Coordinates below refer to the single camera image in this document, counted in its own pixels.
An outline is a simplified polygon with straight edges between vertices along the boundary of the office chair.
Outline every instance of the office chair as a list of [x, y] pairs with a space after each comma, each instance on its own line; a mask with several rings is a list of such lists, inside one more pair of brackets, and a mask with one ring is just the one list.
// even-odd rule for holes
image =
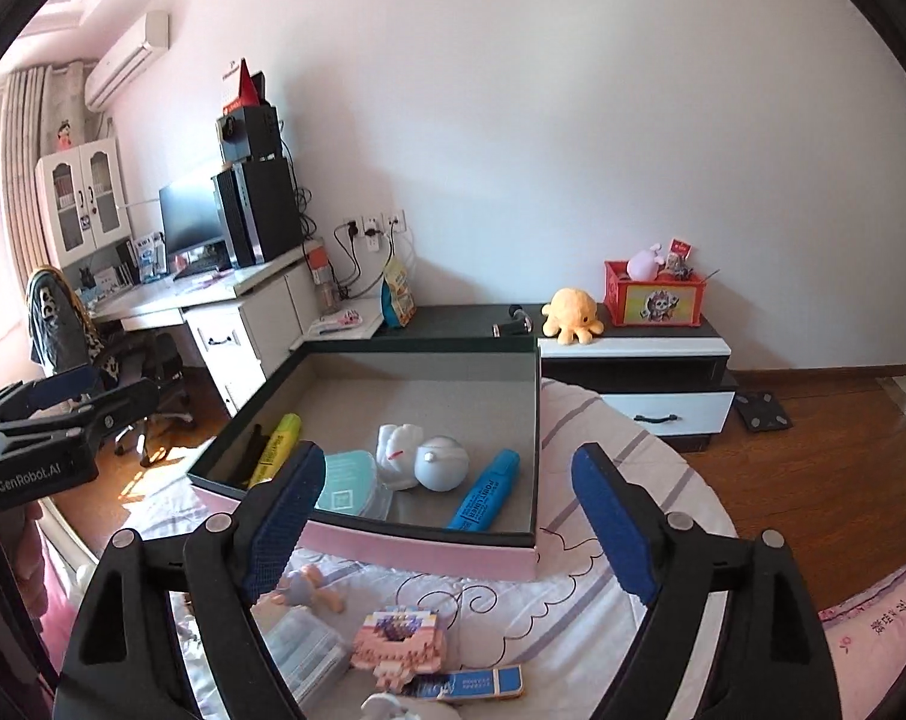
[[190, 396], [183, 380], [183, 360], [169, 333], [121, 331], [104, 338], [65, 276], [51, 266], [37, 269], [29, 278], [27, 312], [32, 360], [42, 365], [46, 375], [92, 364], [100, 374], [96, 391], [114, 389], [143, 377], [159, 385], [157, 411], [120, 431], [114, 443], [116, 455], [127, 451], [125, 442], [135, 435], [140, 466], [147, 469], [152, 464], [146, 450], [152, 424], [158, 419], [189, 425], [195, 422], [188, 410]]

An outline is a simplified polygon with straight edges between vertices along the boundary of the desk drawer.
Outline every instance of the desk drawer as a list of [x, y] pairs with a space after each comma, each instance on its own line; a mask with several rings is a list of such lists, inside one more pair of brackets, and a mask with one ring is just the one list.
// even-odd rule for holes
[[603, 401], [656, 436], [718, 433], [727, 421], [732, 392], [663, 392], [603, 395]]
[[258, 389], [266, 383], [267, 377], [259, 365], [250, 365], [243, 371], [236, 371], [232, 376], [215, 379], [220, 396], [230, 416], [243, 408]]
[[258, 362], [238, 308], [191, 311], [186, 314], [186, 320], [203, 360], [211, 369]]
[[134, 330], [174, 327], [183, 324], [183, 313], [178, 308], [168, 308], [163, 311], [151, 311], [149, 314], [138, 314], [136, 317], [124, 317], [120, 320], [120, 324], [128, 333], [133, 333]]

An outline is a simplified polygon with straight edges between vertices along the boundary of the curtain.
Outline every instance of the curtain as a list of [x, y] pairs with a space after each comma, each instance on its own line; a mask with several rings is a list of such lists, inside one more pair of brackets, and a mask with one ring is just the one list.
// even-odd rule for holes
[[13, 272], [24, 295], [29, 275], [50, 264], [34, 175], [43, 89], [51, 71], [46, 67], [10, 73], [0, 117], [0, 206]]
[[73, 146], [86, 142], [82, 61], [14, 71], [7, 77], [0, 119], [0, 197], [13, 270], [26, 293], [29, 275], [51, 264], [35, 183], [40, 157], [58, 150], [65, 125]]

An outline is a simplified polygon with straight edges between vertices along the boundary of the drawer handle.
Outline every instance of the drawer handle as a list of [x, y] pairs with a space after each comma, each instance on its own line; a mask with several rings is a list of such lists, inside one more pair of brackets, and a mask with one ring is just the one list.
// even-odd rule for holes
[[669, 416], [643, 416], [641, 413], [638, 413], [634, 417], [634, 422], [648, 422], [652, 425], [661, 425], [663, 422], [676, 422], [679, 419], [675, 413], [671, 413]]

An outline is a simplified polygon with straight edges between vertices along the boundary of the marker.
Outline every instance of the marker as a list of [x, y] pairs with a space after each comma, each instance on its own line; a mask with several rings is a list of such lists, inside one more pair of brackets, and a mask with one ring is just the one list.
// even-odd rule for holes
[[509, 498], [517, 471], [519, 455], [512, 449], [502, 450], [466, 493], [447, 528], [452, 531], [488, 530]]

